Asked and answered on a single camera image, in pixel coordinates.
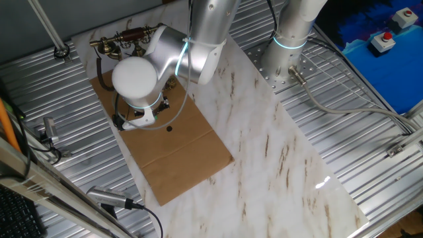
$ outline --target brass object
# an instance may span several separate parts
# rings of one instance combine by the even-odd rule
[[[114,60],[122,60],[122,52],[120,47],[113,42],[108,42],[107,38],[102,37],[101,43],[98,45],[98,52],[104,54]]]
[[[145,54],[145,50],[141,46],[139,46],[139,42],[137,40],[134,40],[132,44],[134,44],[135,46],[132,52],[132,56],[142,57]]]
[[[149,27],[145,25],[144,27],[124,30],[121,33],[117,32],[114,37],[106,38],[102,37],[100,40],[90,41],[91,47],[97,47],[100,54],[104,54],[109,58],[114,60],[122,60],[122,51],[123,49],[128,49],[131,47],[131,44],[135,46],[132,56],[141,57],[144,55],[145,50],[139,45],[141,41],[143,44],[148,44],[150,42],[150,35],[152,35],[160,26],[163,26],[163,23],[159,23],[155,27]]]
[[[176,77],[175,76],[170,76],[169,79],[167,80],[165,87],[163,88],[163,91],[168,91],[171,90],[173,88],[176,87]]]

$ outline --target metal mounting plate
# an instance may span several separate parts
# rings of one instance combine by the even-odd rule
[[[310,33],[310,37],[315,37],[314,32]],[[276,72],[267,72],[265,70],[261,63],[261,58],[263,56],[263,53],[266,51],[268,44],[269,42],[261,43],[258,46],[248,49],[246,53],[251,62],[257,68],[257,70],[259,70],[263,78],[267,81],[271,88],[273,88],[273,91],[275,93],[279,93],[280,91],[283,91],[286,88],[298,84],[298,82],[293,77],[290,77],[287,81],[282,81],[276,78]],[[305,49],[307,49],[309,46],[312,45],[306,43]],[[316,74],[319,74],[319,70],[303,56],[300,57],[300,64],[301,65],[300,67],[298,67],[298,71],[306,80],[312,78]]]

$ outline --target glowing blue ring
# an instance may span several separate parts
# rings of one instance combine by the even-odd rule
[[[305,42],[304,42],[304,44],[302,44],[302,45],[300,45],[300,46],[297,46],[297,47],[288,47],[288,46],[284,46],[283,44],[279,43],[279,42],[276,40],[276,37],[273,37],[273,40],[275,40],[275,42],[276,42],[279,46],[281,46],[281,47],[283,47],[283,48],[285,48],[285,49],[289,49],[289,50],[300,49],[301,47],[303,47],[303,46],[305,45],[305,43],[307,43],[307,41],[305,41]]]
[[[176,64],[176,68],[174,69],[174,74],[176,76],[178,76],[180,62],[182,61],[182,57],[184,56],[184,53],[185,53],[185,51],[186,51],[187,48],[188,48],[188,43],[185,42],[185,45],[184,45],[184,47],[182,48],[182,51],[179,54],[179,59],[178,59],[178,63]]]
[[[161,96],[161,92],[160,92],[159,97],[157,98],[157,100],[153,104],[151,104],[150,106],[145,106],[145,107],[140,108],[140,107],[137,107],[137,106],[132,106],[129,103],[128,103],[128,105],[130,105],[131,107],[136,108],[136,109],[146,109],[146,108],[149,108],[149,107],[153,106],[154,104],[156,104],[156,102],[159,101],[160,96]]]

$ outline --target gray cable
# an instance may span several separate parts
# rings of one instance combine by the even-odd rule
[[[187,39],[190,39],[190,36],[191,36],[191,30],[190,30],[190,16],[191,16],[191,8],[190,8],[190,6],[189,6],[189,13],[188,13],[188,31],[187,31],[187,33],[186,33],[186,37],[187,37]],[[146,127],[141,127],[141,126],[137,126],[137,125],[135,125],[134,123],[132,123],[132,122],[130,122],[130,121],[128,121],[128,120],[126,120],[126,118],[122,115],[122,114],[120,114],[119,112],[118,112],[118,116],[124,121],[124,122],[126,122],[126,123],[128,123],[129,125],[131,125],[131,126],[133,126],[133,127],[135,127],[135,128],[137,128],[137,129],[141,129],[141,130],[158,130],[158,129],[161,129],[161,128],[164,128],[165,126],[168,126],[170,123],[172,123],[178,116],[179,116],[179,114],[182,112],[182,109],[184,108],[184,106],[185,106],[185,102],[186,102],[186,99],[188,98],[188,87],[189,87],[189,85],[190,85],[190,78],[191,78],[191,47],[190,47],[190,42],[189,41],[187,41],[186,42],[187,43],[187,48],[188,48],[188,78],[187,78],[187,81],[186,81],[186,92],[185,92],[185,97],[184,97],[184,101],[182,102],[182,105],[180,106],[180,108],[179,108],[179,111],[178,111],[178,113],[176,113],[176,115],[172,118],[172,120],[170,120],[170,121],[168,121],[168,122],[166,122],[165,124],[163,124],[163,125],[161,125],[161,126],[157,126],[157,127],[154,127],[154,128],[146,128]],[[113,105],[113,109],[115,109],[114,108],[114,95],[116,94],[116,91],[115,91],[115,93],[113,94],[113,96],[112,96],[112,105]]]
[[[411,127],[413,127],[415,130],[419,130],[420,128],[414,124],[413,122],[411,122],[409,119],[405,118],[404,116],[398,115],[397,113],[385,110],[385,109],[380,109],[380,108],[355,108],[355,109],[350,109],[350,110],[334,110],[334,109],[330,109],[327,108],[323,105],[321,105],[315,98],[314,96],[311,94],[311,91],[309,89],[309,87],[307,86],[307,84],[303,85],[303,88],[305,90],[305,92],[309,95],[311,101],[321,110],[324,110],[325,112],[329,112],[329,113],[333,113],[333,114],[348,114],[348,113],[358,113],[358,112],[378,112],[378,113],[382,113],[382,114],[386,114],[388,116],[393,116],[395,118],[398,118],[399,120],[407,123],[408,125],[410,125]]]

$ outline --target keyboard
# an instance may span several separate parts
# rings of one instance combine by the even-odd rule
[[[34,202],[0,185],[0,238],[45,236]]]

